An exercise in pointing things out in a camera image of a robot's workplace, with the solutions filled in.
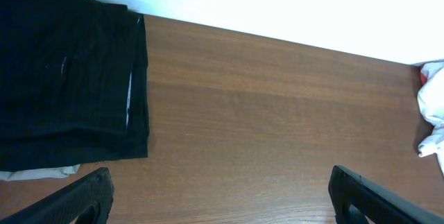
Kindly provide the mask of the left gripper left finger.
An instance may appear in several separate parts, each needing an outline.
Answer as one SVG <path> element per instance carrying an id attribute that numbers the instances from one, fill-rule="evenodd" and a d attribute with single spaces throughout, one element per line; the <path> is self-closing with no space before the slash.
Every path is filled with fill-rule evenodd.
<path id="1" fill-rule="evenodd" d="M 101 167 L 1 220 L 1 224 L 106 223 L 113 194 L 110 171 Z"/>

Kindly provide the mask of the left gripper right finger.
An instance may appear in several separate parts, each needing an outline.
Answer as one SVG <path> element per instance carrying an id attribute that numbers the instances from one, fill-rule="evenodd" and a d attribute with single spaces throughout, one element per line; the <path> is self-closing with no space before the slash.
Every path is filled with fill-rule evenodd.
<path id="1" fill-rule="evenodd" d="M 414 205 L 341 165 L 333 167 L 328 191 L 336 222 L 340 224 L 443 222 L 442 217 Z"/>

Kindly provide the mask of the black shorts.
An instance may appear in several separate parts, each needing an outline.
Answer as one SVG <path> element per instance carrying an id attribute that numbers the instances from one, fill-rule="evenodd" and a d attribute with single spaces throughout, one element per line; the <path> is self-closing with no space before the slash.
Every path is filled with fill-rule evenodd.
<path id="1" fill-rule="evenodd" d="M 1 170 L 145 158 L 141 14 L 97 0 L 1 0 Z"/>

